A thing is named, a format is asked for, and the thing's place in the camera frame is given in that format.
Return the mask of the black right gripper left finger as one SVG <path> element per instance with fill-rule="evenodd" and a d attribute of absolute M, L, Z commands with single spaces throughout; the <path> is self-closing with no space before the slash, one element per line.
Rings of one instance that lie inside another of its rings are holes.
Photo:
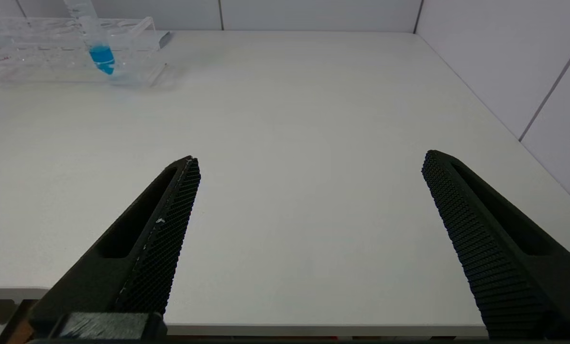
<path fill-rule="evenodd" d="M 198 159 L 168 165 L 34 305 L 34 333 L 73 312 L 164 315 L 200 181 Z"/>

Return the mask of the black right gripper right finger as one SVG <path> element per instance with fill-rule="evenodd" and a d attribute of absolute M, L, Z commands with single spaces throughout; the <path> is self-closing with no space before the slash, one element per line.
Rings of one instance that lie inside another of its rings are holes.
<path fill-rule="evenodd" d="M 570 340 L 570 252 L 455 157 L 421 174 L 491 340 Z"/>

